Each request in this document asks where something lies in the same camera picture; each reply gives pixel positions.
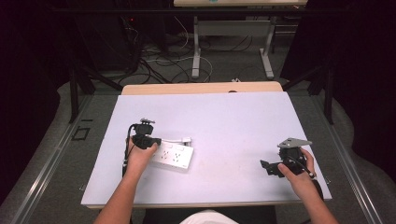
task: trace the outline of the person's right hand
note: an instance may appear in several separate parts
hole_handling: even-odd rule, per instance
[[[305,149],[301,151],[306,157],[306,168],[315,174],[314,158]],[[320,197],[315,185],[312,183],[311,178],[307,172],[295,175],[286,165],[280,163],[278,166],[279,171],[289,180],[294,193],[304,202],[312,199],[313,197]]]
[[[128,166],[125,175],[129,173],[138,173],[142,174],[146,169],[149,160],[151,159],[154,152],[157,150],[158,145],[154,143],[151,147],[146,149],[141,149],[132,141],[132,137],[129,138],[129,157],[128,157]]]

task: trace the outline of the dark curtain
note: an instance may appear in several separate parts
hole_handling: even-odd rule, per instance
[[[327,3],[309,0],[307,7],[347,5]],[[334,98],[353,122],[352,148],[396,181],[396,148],[389,144],[396,125],[396,6],[392,1],[359,1],[353,8],[352,24],[335,18],[303,18],[281,76],[296,78],[322,64],[334,43],[341,45],[332,57]]]
[[[34,155],[58,108],[57,89],[68,81],[50,20],[36,1],[0,3],[0,203]]]

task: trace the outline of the white power strip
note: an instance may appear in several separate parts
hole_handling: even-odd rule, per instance
[[[162,168],[186,172],[189,169],[193,147],[161,142],[160,147],[152,155],[151,163]]]

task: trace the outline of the desk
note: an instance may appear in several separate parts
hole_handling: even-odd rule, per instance
[[[81,204],[90,208],[106,204],[121,180],[127,129],[143,117],[156,121],[154,137],[191,137],[194,153],[187,173],[150,164],[137,186],[134,207],[299,202],[286,178],[269,176],[260,165],[260,160],[279,161],[276,146],[286,138],[306,139],[290,98],[278,83],[139,85],[125,87],[123,94]],[[315,165],[329,200],[332,196]]]
[[[307,0],[175,0],[176,7],[275,7],[275,6],[303,6]],[[274,73],[268,59],[268,51],[276,26],[276,17],[269,21],[198,21],[194,17],[194,59],[192,63],[193,78],[199,77],[201,49],[200,35],[251,35],[266,36],[265,48],[260,49],[265,75],[274,78]]]

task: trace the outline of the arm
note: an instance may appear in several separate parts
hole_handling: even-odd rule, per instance
[[[137,182],[158,147],[154,143],[152,147],[143,150],[137,146],[133,147],[133,145],[130,139],[131,153],[126,173],[94,223],[129,223]]]
[[[306,167],[311,172],[314,170],[314,158],[308,151],[301,149],[306,157]],[[280,163],[279,171],[289,180],[294,192],[303,201],[305,209],[311,217],[312,223],[338,223],[326,204],[321,200],[315,185],[307,172],[295,175],[287,166]]]

